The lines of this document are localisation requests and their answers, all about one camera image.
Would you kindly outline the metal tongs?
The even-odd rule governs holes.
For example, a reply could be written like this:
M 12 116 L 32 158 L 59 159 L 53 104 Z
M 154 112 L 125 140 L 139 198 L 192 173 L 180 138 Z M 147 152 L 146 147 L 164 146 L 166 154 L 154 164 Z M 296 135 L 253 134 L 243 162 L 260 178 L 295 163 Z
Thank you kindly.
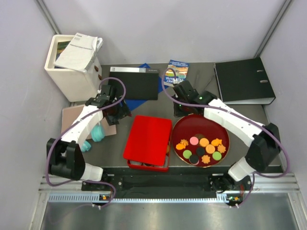
M 197 71 L 193 86 L 198 90 L 198 92 L 205 92 L 214 78 L 215 73 L 209 74 Z

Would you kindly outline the orange flower cookie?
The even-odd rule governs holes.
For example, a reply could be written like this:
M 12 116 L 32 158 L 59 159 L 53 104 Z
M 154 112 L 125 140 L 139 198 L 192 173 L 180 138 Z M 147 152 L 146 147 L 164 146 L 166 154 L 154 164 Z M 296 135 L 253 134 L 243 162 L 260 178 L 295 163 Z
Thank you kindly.
M 186 139 L 182 139 L 181 141 L 180 141 L 180 144 L 182 144 L 183 146 L 188 146 L 189 145 L 189 142 L 186 140 Z
M 204 164 L 209 164 L 210 161 L 211 161 L 211 157 L 208 156 L 208 155 L 203 155 L 202 158 L 201 158 L 201 161 L 202 161 Z

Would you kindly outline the red box lid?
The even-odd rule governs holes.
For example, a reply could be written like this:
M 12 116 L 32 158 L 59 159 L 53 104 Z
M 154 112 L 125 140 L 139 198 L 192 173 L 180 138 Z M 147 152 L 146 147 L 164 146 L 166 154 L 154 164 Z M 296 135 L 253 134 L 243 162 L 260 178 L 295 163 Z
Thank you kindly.
M 146 165 L 163 167 L 170 135 L 172 121 L 166 118 L 137 115 L 134 118 L 123 158 L 131 168 L 141 169 Z

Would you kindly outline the red cookie box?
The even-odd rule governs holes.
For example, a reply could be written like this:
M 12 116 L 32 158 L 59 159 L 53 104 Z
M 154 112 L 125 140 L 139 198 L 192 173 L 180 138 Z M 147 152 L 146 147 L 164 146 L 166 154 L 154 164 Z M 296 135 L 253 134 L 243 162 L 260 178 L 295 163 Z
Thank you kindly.
M 170 153 L 166 153 L 168 145 L 170 136 L 135 140 L 129 138 L 123 158 L 131 169 L 164 173 L 169 169 Z M 145 167 L 143 163 L 152 164 L 154 167 Z

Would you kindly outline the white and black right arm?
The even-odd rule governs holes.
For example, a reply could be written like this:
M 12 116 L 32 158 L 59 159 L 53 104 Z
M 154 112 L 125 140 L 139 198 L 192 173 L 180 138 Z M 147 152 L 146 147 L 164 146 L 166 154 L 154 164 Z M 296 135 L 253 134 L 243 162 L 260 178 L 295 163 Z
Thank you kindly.
M 252 121 L 229 106 L 214 94 L 205 91 L 200 95 L 189 81 L 173 81 L 174 110 L 189 109 L 191 113 L 202 112 L 203 116 L 241 139 L 248 151 L 235 162 L 223 176 L 224 184 L 234 190 L 251 173 L 261 173 L 281 152 L 279 129 L 273 123 L 264 125 Z

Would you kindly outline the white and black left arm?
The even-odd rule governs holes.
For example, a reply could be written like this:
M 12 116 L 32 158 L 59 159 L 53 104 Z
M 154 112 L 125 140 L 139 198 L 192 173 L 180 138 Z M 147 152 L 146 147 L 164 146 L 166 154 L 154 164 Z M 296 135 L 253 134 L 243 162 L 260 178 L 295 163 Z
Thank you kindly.
M 98 190 L 107 188 L 109 179 L 103 175 L 103 168 L 85 163 L 81 148 L 87 137 L 104 118 L 103 111 L 114 106 L 127 108 L 123 95 L 116 97 L 116 89 L 110 85 L 100 85 L 96 97 L 88 99 L 77 119 L 56 139 L 47 142 L 46 181 L 51 186 L 49 175 L 67 178 L 69 181 L 92 181 Z

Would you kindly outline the white storage box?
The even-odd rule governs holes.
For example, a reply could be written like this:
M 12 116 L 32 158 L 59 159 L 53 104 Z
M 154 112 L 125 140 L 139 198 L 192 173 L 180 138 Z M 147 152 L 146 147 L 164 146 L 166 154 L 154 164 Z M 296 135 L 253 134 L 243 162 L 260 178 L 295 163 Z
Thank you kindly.
M 73 35 L 53 36 L 44 69 L 69 102 L 86 101 L 96 96 L 102 79 L 102 68 L 98 58 L 95 59 L 86 73 L 71 69 L 58 69 L 54 66 L 58 43 L 69 42 L 72 39 Z

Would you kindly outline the black flat notebook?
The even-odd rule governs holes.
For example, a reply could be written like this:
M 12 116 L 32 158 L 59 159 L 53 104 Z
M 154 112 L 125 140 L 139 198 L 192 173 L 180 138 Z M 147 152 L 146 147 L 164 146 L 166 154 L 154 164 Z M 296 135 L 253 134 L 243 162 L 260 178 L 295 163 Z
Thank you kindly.
M 136 67 L 111 67 L 109 77 L 120 79 L 126 87 L 125 99 L 157 100 L 159 70 Z

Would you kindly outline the dark red round plate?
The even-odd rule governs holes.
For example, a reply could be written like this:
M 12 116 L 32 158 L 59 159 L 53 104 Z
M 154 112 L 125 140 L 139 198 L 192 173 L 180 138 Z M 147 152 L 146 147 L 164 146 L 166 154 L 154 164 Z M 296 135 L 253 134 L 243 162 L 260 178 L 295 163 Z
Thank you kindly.
M 201 147 L 198 143 L 197 146 L 193 146 L 190 144 L 189 139 L 191 137 L 197 137 L 199 140 L 201 138 L 207 138 L 211 144 L 211 141 L 218 138 L 222 139 L 222 145 L 226 147 L 226 152 L 222 153 L 222 159 L 220 161 L 215 161 L 212 158 L 212 154 L 208 154 L 207 152 L 205 155 L 208 155 L 211 157 L 211 161 L 209 164 L 204 164 L 201 161 L 202 157 L 199 157 L 199 164 L 198 165 L 192 165 L 189 162 L 189 159 L 185 159 L 183 157 L 183 151 L 184 150 L 190 150 L 192 154 L 196 154 L 196 148 Z M 189 142 L 189 145 L 186 146 L 182 150 L 177 150 L 176 145 L 180 143 L 182 139 L 186 139 Z M 174 148 L 174 151 L 176 155 L 185 163 L 201 167 L 201 168 L 207 168 L 214 165 L 219 164 L 227 155 L 227 152 L 229 150 L 230 146 L 230 140 L 228 132 L 225 128 L 223 128 L 221 125 L 217 124 L 216 122 L 213 122 L 209 119 L 206 119 L 205 117 L 201 115 L 188 115 L 186 117 L 181 118 L 179 121 L 176 122 L 171 136 L 171 143 Z

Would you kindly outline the light blue headphones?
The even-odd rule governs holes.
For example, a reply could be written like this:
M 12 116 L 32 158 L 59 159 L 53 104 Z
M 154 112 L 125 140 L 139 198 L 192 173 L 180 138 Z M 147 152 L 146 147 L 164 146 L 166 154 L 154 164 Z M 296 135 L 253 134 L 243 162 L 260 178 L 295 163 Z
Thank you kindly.
M 105 137 L 105 131 L 102 125 L 99 123 L 91 130 L 91 137 L 94 142 L 100 142 Z M 91 144 L 85 140 L 81 146 L 81 151 L 86 152 L 91 149 Z

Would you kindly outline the pink macaron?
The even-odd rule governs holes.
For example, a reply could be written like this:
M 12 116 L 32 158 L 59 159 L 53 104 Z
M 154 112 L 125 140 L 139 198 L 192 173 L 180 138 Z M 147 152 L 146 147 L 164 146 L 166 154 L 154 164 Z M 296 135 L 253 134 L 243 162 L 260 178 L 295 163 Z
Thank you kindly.
M 189 139 L 189 142 L 190 142 L 191 145 L 197 146 L 198 143 L 199 143 L 199 139 L 198 139 L 197 137 L 191 137 L 191 138 Z

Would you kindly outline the orange fish cookie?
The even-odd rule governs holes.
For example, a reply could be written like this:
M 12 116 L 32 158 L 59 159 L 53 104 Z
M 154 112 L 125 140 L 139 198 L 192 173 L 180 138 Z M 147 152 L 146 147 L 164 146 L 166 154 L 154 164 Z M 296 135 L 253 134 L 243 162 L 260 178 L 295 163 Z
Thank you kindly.
M 216 138 L 216 139 L 214 139 L 214 140 L 212 140 L 211 141 L 211 145 L 213 145 L 213 146 L 219 146 L 219 145 L 222 145 L 222 139 L 218 139 L 218 138 Z

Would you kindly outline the green macaron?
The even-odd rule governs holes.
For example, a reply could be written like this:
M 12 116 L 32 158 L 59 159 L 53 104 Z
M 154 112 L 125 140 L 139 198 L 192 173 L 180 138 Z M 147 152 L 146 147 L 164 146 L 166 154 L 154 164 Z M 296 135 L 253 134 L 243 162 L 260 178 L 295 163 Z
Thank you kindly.
M 190 150 L 186 149 L 183 151 L 183 157 L 185 159 L 189 159 L 191 155 L 192 155 L 192 152 Z
M 218 151 L 215 151 L 213 154 L 212 154 L 212 158 L 215 160 L 215 161 L 220 161 L 222 159 L 222 154 Z

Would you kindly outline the orange star cookie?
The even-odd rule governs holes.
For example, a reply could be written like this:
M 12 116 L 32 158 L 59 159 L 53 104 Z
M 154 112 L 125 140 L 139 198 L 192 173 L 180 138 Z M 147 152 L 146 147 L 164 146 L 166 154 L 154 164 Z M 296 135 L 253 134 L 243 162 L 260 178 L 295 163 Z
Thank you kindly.
M 217 146 L 217 150 L 220 152 L 220 153 L 225 153 L 226 152 L 226 147 L 224 145 L 218 145 Z

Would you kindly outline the black pink sandwich cookie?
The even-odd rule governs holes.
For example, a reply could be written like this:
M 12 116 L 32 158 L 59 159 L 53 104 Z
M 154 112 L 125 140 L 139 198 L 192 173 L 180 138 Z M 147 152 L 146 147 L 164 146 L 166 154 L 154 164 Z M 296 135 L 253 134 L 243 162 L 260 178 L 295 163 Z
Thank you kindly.
M 192 165 L 198 165 L 198 164 L 199 164 L 199 157 L 198 157 L 196 154 L 192 154 L 192 155 L 189 157 L 189 162 L 190 162 Z

